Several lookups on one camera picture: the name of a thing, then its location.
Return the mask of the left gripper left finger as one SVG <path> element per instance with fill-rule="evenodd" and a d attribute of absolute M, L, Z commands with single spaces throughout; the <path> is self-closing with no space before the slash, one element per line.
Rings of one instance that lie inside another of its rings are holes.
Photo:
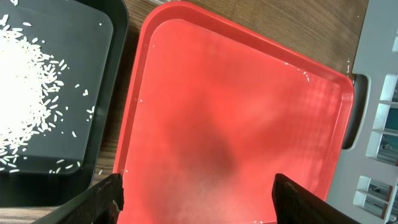
<path fill-rule="evenodd" d="M 111 174 L 32 224 L 116 223 L 123 208 L 123 177 Z"/>

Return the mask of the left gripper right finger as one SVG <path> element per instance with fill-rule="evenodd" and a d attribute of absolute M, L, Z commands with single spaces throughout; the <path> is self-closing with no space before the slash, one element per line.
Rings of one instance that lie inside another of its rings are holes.
<path fill-rule="evenodd" d="M 278 224 L 359 224 L 284 174 L 276 174 L 272 201 Z"/>

